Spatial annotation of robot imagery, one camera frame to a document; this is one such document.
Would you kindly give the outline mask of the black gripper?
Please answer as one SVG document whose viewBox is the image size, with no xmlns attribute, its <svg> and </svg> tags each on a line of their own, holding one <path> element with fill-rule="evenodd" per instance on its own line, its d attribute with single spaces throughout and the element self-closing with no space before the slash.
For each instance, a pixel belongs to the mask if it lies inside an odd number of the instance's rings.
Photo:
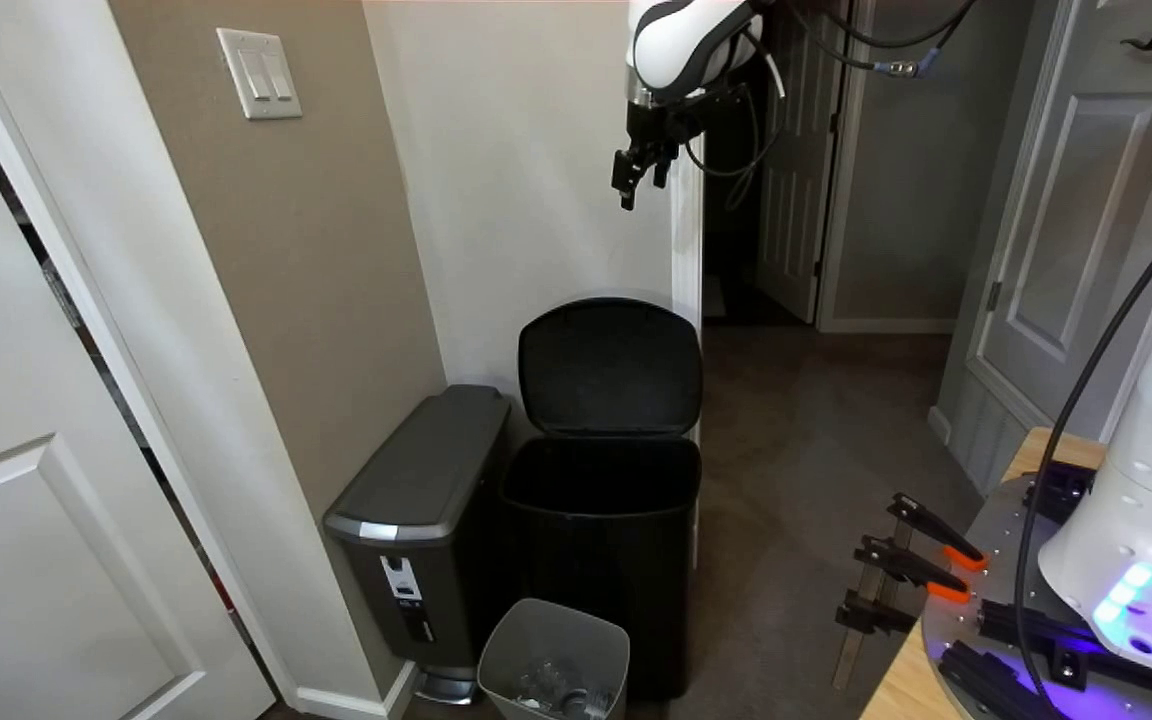
<svg viewBox="0 0 1152 720">
<path fill-rule="evenodd" d="M 710 100 L 670 100 L 656 108 L 634 104 L 629 108 L 629 145 L 614 154 L 614 186 L 622 208 L 636 208 L 636 184 L 654 180 L 656 186 L 670 184 L 670 166 L 675 150 L 699 134 L 710 124 Z"/>
</svg>

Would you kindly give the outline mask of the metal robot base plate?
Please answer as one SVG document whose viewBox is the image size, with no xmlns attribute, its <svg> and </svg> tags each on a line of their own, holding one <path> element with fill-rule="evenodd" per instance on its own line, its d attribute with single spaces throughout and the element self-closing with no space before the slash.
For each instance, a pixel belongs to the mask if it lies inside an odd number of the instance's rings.
<svg viewBox="0 0 1152 720">
<path fill-rule="evenodd" d="M 983 566 L 966 598 L 928 598 L 922 649 L 966 720 L 1152 720 L 1152 640 L 1104 642 L 1042 574 L 1014 605 L 1027 487 L 990 492 L 970 541 Z"/>
</svg>

